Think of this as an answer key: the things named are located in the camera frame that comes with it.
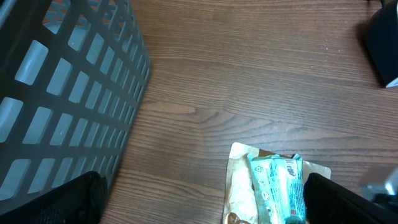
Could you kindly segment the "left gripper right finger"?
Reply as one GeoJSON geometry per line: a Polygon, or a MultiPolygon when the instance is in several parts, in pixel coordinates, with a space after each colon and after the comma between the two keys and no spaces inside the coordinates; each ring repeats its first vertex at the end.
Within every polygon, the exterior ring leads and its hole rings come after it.
{"type": "Polygon", "coordinates": [[[378,205],[314,172],[304,185],[303,197],[311,224],[397,224],[392,200],[383,196],[378,205]]]}

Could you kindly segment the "white barcode scanner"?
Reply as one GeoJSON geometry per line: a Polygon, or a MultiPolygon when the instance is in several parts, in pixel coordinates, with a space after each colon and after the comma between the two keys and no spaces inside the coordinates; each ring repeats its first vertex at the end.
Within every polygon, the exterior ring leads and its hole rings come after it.
{"type": "Polygon", "coordinates": [[[371,17],[364,39],[381,84],[397,86],[397,0],[384,3],[371,17]]]}

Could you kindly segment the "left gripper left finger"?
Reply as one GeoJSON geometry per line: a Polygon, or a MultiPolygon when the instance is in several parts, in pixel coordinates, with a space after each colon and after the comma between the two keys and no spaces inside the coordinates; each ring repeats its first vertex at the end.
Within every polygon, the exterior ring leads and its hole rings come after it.
{"type": "Polygon", "coordinates": [[[1,223],[99,223],[108,198],[108,183],[89,171],[1,215],[1,223]]]}

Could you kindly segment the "mint green snack bar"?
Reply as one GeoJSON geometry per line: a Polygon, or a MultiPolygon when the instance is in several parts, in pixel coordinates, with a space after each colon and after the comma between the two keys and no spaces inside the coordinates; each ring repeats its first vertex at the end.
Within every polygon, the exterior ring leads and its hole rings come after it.
{"type": "Polygon", "coordinates": [[[259,223],[304,224],[306,209],[303,199],[302,158],[278,154],[253,157],[248,166],[258,211],[259,223]]]}

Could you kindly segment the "grey plastic mesh basket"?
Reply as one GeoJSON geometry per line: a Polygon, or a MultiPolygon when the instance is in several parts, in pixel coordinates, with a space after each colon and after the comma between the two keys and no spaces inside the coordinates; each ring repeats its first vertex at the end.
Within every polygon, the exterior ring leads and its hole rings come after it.
{"type": "Polygon", "coordinates": [[[113,185],[151,70],[127,0],[1,2],[1,212],[89,171],[113,185]]]}

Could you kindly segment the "brown snack pouch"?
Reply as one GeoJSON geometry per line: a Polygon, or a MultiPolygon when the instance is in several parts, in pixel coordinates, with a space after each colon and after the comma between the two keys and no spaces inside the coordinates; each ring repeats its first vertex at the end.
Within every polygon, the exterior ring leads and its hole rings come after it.
{"type": "MultiPolygon", "coordinates": [[[[251,171],[247,161],[249,154],[253,157],[264,157],[276,153],[238,142],[232,144],[226,170],[223,223],[259,223],[251,171]]],[[[313,172],[327,179],[331,177],[330,168],[302,159],[303,185],[313,172]]]]}

